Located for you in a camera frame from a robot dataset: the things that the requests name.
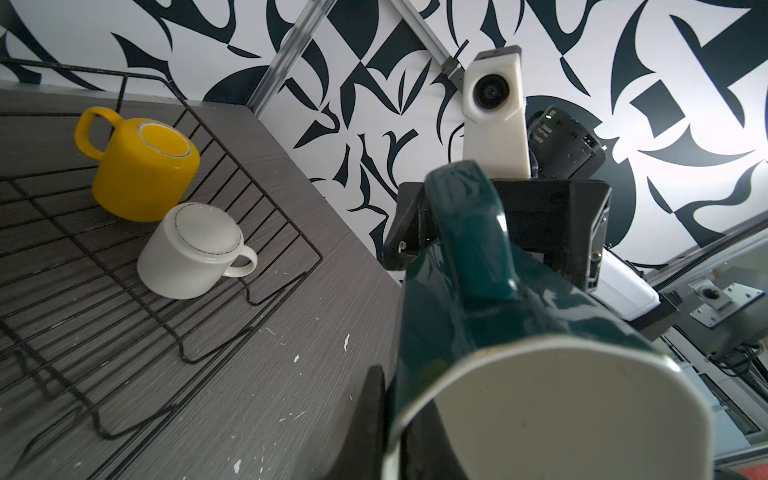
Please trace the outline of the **black wire dish rack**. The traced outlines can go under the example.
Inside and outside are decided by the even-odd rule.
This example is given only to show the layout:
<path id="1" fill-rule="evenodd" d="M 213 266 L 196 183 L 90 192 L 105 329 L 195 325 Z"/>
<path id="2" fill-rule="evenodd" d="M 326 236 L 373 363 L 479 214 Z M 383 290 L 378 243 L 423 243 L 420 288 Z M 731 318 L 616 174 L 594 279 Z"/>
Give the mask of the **black wire dish rack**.
<path id="1" fill-rule="evenodd" d="M 109 92 L 1 85 L 1 475 L 115 479 L 240 353 L 321 264 L 288 213 L 169 81 L 101 70 Z M 104 106 L 173 126 L 201 154 L 184 199 L 218 207 L 256 270 L 203 296 L 144 286 L 150 224 L 100 207 L 74 145 Z"/>

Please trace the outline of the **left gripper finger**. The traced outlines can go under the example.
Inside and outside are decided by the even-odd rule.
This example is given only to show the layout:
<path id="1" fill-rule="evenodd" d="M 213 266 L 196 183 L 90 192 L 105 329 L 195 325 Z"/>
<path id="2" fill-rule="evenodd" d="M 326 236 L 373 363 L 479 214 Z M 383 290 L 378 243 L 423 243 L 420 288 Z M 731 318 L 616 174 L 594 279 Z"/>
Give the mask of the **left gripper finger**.
<path id="1" fill-rule="evenodd" d="M 385 374 L 380 365 L 374 365 L 366 372 L 342 448 L 324 479 L 379 480 L 386 426 Z"/>

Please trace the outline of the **cream mug green handle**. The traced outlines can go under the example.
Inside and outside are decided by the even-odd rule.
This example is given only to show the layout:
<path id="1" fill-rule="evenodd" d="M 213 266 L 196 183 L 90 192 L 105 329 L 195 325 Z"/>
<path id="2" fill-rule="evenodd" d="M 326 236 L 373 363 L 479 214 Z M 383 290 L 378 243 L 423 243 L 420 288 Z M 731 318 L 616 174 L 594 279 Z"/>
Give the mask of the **cream mug green handle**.
<path id="1" fill-rule="evenodd" d="M 432 171 L 406 270 L 386 458 L 439 478 L 710 479 L 712 410 L 681 368 L 514 245 L 473 161 Z"/>

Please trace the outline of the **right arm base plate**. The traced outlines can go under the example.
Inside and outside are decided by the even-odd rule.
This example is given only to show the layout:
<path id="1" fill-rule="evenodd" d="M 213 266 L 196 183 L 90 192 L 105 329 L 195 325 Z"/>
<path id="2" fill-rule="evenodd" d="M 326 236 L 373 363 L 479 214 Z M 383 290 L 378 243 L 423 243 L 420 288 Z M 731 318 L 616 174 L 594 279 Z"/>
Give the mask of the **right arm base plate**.
<path id="1" fill-rule="evenodd" d="M 694 281 L 689 284 L 689 287 L 702 301 L 690 316 L 710 329 L 765 295 L 763 290 L 739 283 L 732 283 L 722 289 L 707 278 Z"/>

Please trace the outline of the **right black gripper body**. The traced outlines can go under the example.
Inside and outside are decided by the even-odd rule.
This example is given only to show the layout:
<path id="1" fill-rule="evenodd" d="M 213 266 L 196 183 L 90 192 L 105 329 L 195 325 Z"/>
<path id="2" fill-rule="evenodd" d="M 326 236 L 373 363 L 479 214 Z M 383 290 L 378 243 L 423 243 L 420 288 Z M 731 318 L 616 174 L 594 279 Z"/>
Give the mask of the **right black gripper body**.
<path id="1" fill-rule="evenodd" d="M 600 180 L 501 180 L 500 197 L 510 241 L 535 254 L 575 287 L 597 289 L 603 258 L 610 186 Z M 395 218 L 382 265 L 404 271 L 420 251 L 439 237 L 421 182 L 400 185 Z"/>

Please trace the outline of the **yellow mug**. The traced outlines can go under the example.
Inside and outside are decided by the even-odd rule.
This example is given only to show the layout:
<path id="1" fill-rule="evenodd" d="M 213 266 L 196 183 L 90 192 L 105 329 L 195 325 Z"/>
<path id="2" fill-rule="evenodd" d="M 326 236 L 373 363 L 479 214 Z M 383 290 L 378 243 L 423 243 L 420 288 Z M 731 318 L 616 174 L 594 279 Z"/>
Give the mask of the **yellow mug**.
<path id="1" fill-rule="evenodd" d="M 97 117 L 113 127 L 103 151 L 89 136 Z M 99 162 L 91 186 L 96 202 L 132 222 L 162 220 L 180 202 L 200 167 L 197 147 L 177 129 L 147 118 L 125 119 L 104 107 L 81 114 L 74 141 L 81 153 Z"/>

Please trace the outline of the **red and white mug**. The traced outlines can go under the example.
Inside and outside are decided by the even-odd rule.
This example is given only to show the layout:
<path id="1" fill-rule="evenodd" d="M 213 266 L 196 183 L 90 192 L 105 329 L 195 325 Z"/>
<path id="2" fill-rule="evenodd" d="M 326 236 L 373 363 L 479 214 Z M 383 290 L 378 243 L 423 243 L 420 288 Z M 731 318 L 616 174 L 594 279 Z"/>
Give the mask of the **red and white mug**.
<path id="1" fill-rule="evenodd" d="M 212 205 L 171 209 L 144 246 L 137 273 L 150 291 L 169 299 L 197 298 L 222 278 L 242 278 L 258 266 L 237 222 Z"/>

